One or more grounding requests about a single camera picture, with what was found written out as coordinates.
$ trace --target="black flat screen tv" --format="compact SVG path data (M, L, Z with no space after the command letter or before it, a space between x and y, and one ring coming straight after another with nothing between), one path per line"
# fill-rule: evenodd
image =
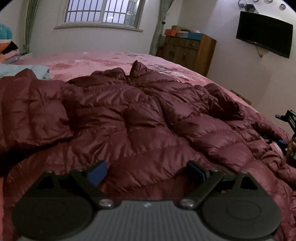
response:
M293 25L258 13L241 11L237 39L289 58Z

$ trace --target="wooden cabinet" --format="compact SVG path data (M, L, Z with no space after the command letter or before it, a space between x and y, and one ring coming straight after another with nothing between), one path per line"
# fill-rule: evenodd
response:
M167 36L162 58L207 76L216 46L216 40L203 34L193 40Z

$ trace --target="gray curtain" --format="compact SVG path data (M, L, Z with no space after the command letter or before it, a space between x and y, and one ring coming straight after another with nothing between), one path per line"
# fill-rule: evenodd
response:
M162 22L165 21L166 14L168 9L172 5L173 0L160 0L159 3L159 14L158 14L158 22L156 25L156 29L153 35L151 47L149 54L155 56L157 52L158 43L160 41L161 35L163 33L164 24Z
M39 1L40 0L29 0L25 31L25 53L30 52L30 41Z

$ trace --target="gray ribbed panel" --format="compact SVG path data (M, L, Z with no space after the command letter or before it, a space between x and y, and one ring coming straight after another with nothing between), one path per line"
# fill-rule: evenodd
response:
M123 201L118 208L102 210L85 230L62 241L226 241L210 232L194 211L179 209L172 201L145 207L147 203Z

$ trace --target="metal screw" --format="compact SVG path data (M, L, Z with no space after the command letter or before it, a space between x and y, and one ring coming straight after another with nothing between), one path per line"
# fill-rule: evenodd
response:
M181 202L180 202L180 205L182 207L193 207L194 206L194 201L191 200L191 199L182 199Z
M99 205L101 207L112 207L114 202L111 199L101 199Z

